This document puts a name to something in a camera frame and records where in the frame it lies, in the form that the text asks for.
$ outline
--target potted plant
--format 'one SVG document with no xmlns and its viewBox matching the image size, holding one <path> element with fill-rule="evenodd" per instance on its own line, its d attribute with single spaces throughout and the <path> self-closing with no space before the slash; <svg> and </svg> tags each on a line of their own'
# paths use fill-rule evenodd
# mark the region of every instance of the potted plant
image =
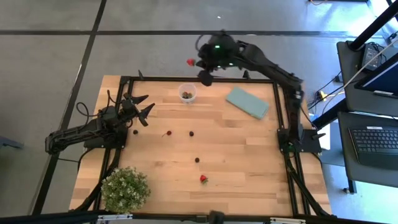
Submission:
<svg viewBox="0 0 398 224">
<path fill-rule="evenodd" d="M 102 183 L 102 200 L 108 211 L 131 213 L 142 208 L 150 195 L 146 176 L 136 168 L 115 169 Z"/>
</svg>

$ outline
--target gray floor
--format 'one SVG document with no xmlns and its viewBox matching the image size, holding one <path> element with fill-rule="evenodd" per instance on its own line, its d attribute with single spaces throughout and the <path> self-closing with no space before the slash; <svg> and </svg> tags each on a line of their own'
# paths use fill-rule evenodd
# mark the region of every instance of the gray floor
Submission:
<svg viewBox="0 0 398 224">
<path fill-rule="evenodd" d="M 0 29 L 90 30 L 99 5 L 99 0 L 1 1 Z M 139 0 L 134 3 L 109 0 L 99 29 L 317 30 L 357 34 L 374 20 L 375 14 L 367 4 L 357 2 L 313 6 L 306 0 Z M 272 61 L 303 78 L 308 99 L 340 71 L 336 43 L 346 40 L 337 37 L 234 38 L 258 45 Z M 140 69 L 146 76 L 194 77 L 198 70 L 186 66 L 185 61 L 196 56 L 195 39 L 196 36 L 189 35 L 97 37 L 78 101 L 93 110 L 103 75 L 137 75 Z M 47 157 L 44 138 L 59 126 L 87 41 L 87 36 L 0 36 L 0 135 L 25 144 L 22 150 L 10 147 L 0 150 L 0 217 L 29 213 Z M 382 39 L 373 41 L 384 43 Z M 228 70 L 219 75 L 238 77 L 241 72 Z M 325 92 L 336 86 L 328 86 Z M 317 114 L 322 108 L 322 105 L 318 107 Z M 74 112 L 70 127 L 82 122 L 84 117 Z M 61 157 L 78 159 L 80 154 L 81 144 L 69 147 Z M 341 191 L 346 187 L 344 168 L 323 168 L 335 215 L 398 222 L 398 215 L 392 210 L 397 208 L 397 202 L 391 200 L 398 196 L 397 189 L 358 183 L 359 194 L 345 195 Z M 76 164 L 59 161 L 45 213 L 68 210 L 75 177 Z"/>
</svg>

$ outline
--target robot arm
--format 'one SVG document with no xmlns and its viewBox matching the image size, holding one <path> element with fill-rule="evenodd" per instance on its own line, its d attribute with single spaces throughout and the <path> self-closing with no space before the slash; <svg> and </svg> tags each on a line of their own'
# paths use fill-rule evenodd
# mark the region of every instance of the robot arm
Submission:
<svg viewBox="0 0 398 224">
<path fill-rule="evenodd" d="M 200 47 L 198 56 L 201 60 L 197 62 L 196 66 L 204 69 L 198 76 L 202 84 L 206 86 L 210 86 L 212 83 L 211 72 L 228 67 L 257 71 L 271 80 L 275 80 L 284 89 L 287 97 L 286 110 L 290 125 L 286 141 L 284 141 L 285 146 L 289 147 L 291 144 L 299 146 L 301 140 L 299 114 L 304 95 L 301 79 L 268 60 L 256 45 L 240 40 L 235 42 L 223 31 L 220 34 L 212 35 L 208 43 Z"/>
<path fill-rule="evenodd" d="M 127 93 L 120 102 L 121 110 L 116 111 L 114 106 L 109 106 L 98 112 L 98 117 L 89 123 L 63 131 L 55 131 L 45 138 L 45 151 L 50 155 L 58 154 L 72 144 L 79 142 L 95 142 L 97 145 L 106 146 L 112 142 L 117 144 L 122 141 L 120 136 L 127 134 L 126 123 L 138 117 L 143 126 L 147 126 L 145 119 L 154 103 L 139 111 L 136 104 L 144 101 L 148 95 L 132 97 Z"/>
</svg>

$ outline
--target strawberry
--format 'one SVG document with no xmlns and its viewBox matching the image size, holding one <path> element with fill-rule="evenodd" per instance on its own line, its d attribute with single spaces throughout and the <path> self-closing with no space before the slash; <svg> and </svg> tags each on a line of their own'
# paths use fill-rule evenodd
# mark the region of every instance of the strawberry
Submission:
<svg viewBox="0 0 398 224">
<path fill-rule="evenodd" d="M 195 66 L 195 59 L 193 59 L 193 58 L 188 59 L 187 60 L 187 64 L 189 66 L 191 66 L 191 67 L 194 67 Z"/>
<path fill-rule="evenodd" d="M 200 182 L 201 182 L 202 184 L 207 183 L 207 182 L 208 182 L 207 177 L 206 177 L 205 175 L 201 175 L 201 176 L 200 176 Z"/>
</svg>

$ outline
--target small bowl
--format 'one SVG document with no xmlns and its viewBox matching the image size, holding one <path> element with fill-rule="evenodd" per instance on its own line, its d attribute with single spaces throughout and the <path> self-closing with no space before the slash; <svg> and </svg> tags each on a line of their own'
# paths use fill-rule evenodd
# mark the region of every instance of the small bowl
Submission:
<svg viewBox="0 0 398 224">
<path fill-rule="evenodd" d="M 189 99 L 182 98 L 183 92 L 191 93 L 192 97 Z M 180 85 L 180 87 L 178 88 L 178 95 L 183 103 L 185 104 L 193 103 L 195 97 L 197 96 L 197 88 L 193 83 L 184 83 Z"/>
</svg>

